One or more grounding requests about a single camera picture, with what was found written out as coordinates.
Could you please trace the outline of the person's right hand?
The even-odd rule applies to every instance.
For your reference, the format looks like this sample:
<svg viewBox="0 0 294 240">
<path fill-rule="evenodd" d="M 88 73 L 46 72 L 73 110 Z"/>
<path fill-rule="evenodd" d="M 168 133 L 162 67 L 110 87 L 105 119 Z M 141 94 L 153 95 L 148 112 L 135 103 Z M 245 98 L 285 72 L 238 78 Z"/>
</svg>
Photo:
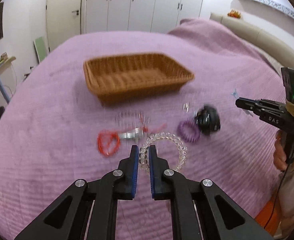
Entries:
<svg viewBox="0 0 294 240">
<path fill-rule="evenodd" d="M 278 130 L 275 135 L 275 144 L 274 144 L 275 151 L 273 154 L 273 158 L 274 158 L 273 163 L 279 171 L 285 171 L 287 168 L 286 154 L 282 148 L 281 137 L 282 137 L 282 131 Z"/>
</svg>

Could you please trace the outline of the pink sleeve right forearm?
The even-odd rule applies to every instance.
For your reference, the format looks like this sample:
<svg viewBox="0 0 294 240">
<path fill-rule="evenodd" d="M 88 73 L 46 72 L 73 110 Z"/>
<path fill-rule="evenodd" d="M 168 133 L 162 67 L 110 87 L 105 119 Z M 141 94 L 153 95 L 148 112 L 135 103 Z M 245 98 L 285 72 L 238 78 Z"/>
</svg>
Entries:
<svg viewBox="0 0 294 240">
<path fill-rule="evenodd" d="M 290 167 L 279 191 L 282 219 L 281 238 L 286 239 L 294 229 L 294 167 Z"/>
</svg>

